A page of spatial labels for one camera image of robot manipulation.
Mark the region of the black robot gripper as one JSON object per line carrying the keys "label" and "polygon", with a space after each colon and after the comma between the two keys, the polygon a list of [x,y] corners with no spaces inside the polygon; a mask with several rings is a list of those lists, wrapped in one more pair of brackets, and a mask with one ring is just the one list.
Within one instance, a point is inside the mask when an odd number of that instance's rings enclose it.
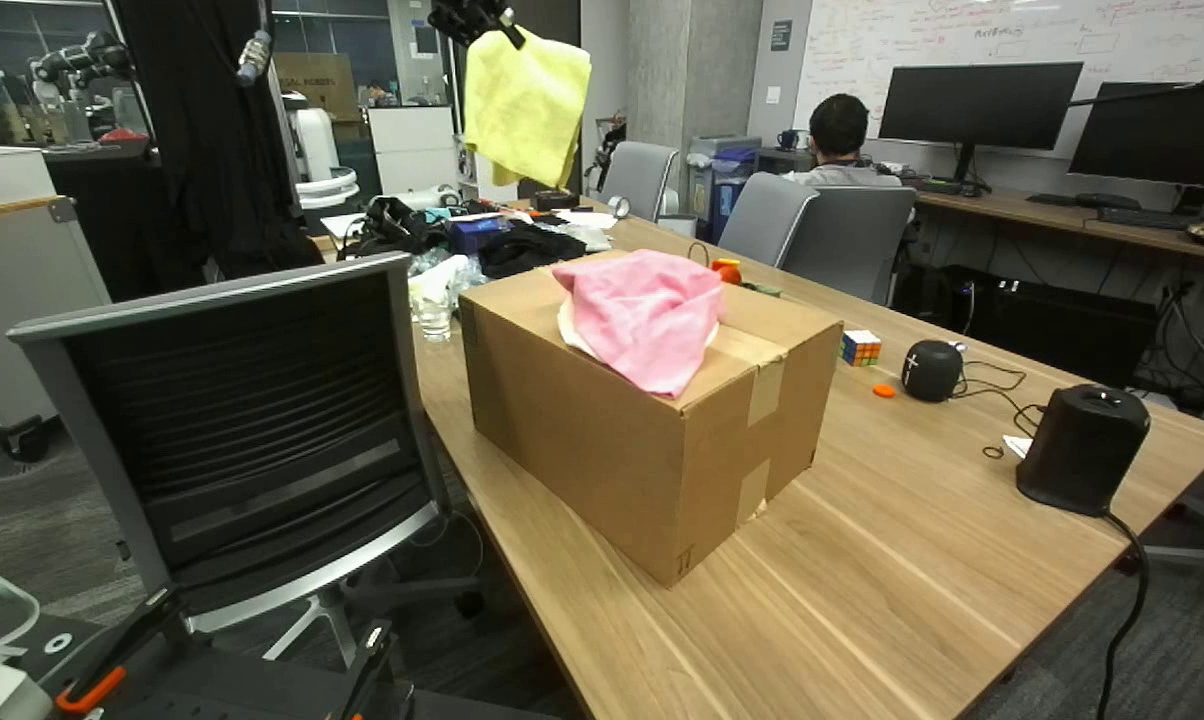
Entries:
{"label": "black robot gripper", "polygon": [[456,44],[471,44],[482,32],[500,32],[513,44],[523,44],[508,0],[431,0],[426,26]]}

